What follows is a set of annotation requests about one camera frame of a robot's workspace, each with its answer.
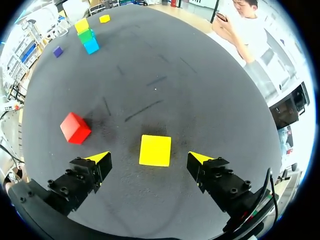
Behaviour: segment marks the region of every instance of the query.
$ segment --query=white shirt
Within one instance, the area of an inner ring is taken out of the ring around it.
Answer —
[[[219,13],[227,16],[233,25],[235,32],[239,35],[248,50],[255,59],[259,59],[269,48],[267,44],[267,33],[264,29],[264,22],[259,18],[241,17],[233,4],[226,5],[218,10]],[[239,55],[236,47],[218,36],[215,32],[209,33],[209,37],[225,48],[241,66],[246,62]]]

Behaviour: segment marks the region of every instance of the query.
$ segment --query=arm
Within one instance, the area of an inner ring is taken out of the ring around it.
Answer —
[[[229,43],[234,45],[231,34],[226,29],[224,29],[216,19],[213,20],[211,28],[221,38],[223,38],[224,40],[227,40]]]
[[[235,33],[234,31],[230,34],[231,39],[233,41],[233,45],[238,50],[239,55],[242,57],[243,60],[247,64],[250,64],[255,61],[255,57],[250,53],[248,50],[248,47],[245,45],[245,43],[241,40],[241,38]]]

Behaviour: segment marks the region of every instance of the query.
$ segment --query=purple cube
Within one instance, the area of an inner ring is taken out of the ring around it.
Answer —
[[[61,47],[57,46],[54,51],[53,54],[58,58],[64,51],[62,51]]]

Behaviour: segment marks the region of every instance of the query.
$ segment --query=hand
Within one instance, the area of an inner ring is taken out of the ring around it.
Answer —
[[[222,28],[224,28],[230,34],[232,34],[234,32],[234,27],[233,27],[232,23],[230,22],[230,19],[227,16],[225,16],[225,18],[227,19],[227,21],[223,21],[219,17],[216,17],[216,20]]]

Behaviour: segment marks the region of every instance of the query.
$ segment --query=person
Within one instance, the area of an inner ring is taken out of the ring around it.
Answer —
[[[242,65],[250,64],[269,48],[264,23],[256,13],[258,0],[232,1],[234,7],[219,10],[227,21],[223,21],[216,15],[212,30],[236,48],[238,55],[244,60]]]

